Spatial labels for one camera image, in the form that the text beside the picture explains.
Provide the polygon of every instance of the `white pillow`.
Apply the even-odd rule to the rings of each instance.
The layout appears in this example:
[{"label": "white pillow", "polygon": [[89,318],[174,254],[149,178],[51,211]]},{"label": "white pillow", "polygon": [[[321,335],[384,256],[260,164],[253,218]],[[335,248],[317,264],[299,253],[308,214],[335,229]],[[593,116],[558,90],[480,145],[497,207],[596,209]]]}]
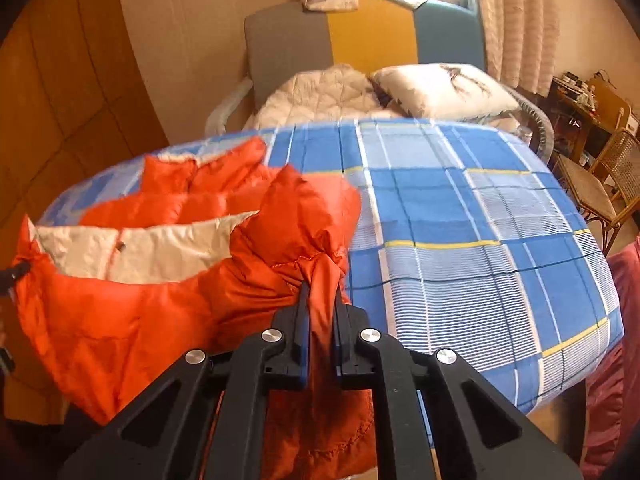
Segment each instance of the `white pillow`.
[{"label": "white pillow", "polygon": [[470,121],[519,108],[500,83],[471,65],[390,66],[371,78],[415,118]]}]

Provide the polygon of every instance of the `plaid pattern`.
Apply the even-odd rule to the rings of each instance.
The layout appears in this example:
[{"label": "plaid pattern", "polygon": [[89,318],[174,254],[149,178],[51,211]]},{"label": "plaid pattern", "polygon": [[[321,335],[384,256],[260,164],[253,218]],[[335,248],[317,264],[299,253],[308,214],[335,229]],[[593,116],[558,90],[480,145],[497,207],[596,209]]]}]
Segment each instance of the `plaid pattern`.
[{"label": "plaid pattern", "polygon": [[[256,132],[173,146],[223,153]],[[546,166],[476,124],[341,121],[263,130],[266,164],[341,172],[362,197],[346,288],[407,348],[453,348],[523,412],[577,383],[623,335],[602,252]],[[63,193],[75,224],[135,192],[141,158]]]}]

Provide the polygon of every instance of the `orange jacket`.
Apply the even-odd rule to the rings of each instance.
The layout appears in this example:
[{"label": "orange jacket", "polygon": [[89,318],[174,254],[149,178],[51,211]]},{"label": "orange jacket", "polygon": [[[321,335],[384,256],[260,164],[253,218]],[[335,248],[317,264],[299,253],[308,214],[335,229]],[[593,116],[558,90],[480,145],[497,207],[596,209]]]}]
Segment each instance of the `orange jacket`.
[{"label": "orange jacket", "polygon": [[[306,280],[308,388],[271,394],[263,478],[343,478],[375,465],[370,395],[340,391],[329,351],[360,199],[341,176],[265,168],[265,150],[255,137],[207,164],[148,156],[139,193],[82,219],[121,233],[258,210],[231,231],[230,257],[179,282],[64,275],[25,219],[16,260],[29,260],[31,272],[17,285],[20,322],[60,390],[105,424],[183,352],[228,351],[268,328]],[[111,265],[122,247],[110,250]]]}]

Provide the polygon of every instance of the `beige curtain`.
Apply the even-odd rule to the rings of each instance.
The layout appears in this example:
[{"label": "beige curtain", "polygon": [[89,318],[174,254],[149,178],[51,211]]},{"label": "beige curtain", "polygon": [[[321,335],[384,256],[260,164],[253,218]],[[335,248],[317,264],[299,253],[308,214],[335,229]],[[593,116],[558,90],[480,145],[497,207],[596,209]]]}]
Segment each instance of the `beige curtain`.
[{"label": "beige curtain", "polygon": [[478,1],[489,75],[548,95],[558,46],[557,0]]}]

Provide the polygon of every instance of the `pink cloth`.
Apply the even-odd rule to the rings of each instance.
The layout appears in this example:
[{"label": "pink cloth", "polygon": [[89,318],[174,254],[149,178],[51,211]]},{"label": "pink cloth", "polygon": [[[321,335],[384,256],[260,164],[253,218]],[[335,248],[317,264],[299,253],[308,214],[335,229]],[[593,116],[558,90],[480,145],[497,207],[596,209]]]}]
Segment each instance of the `pink cloth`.
[{"label": "pink cloth", "polygon": [[640,237],[607,263],[620,297],[625,336],[587,378],[585,480],[600,475],[640,420]]}]

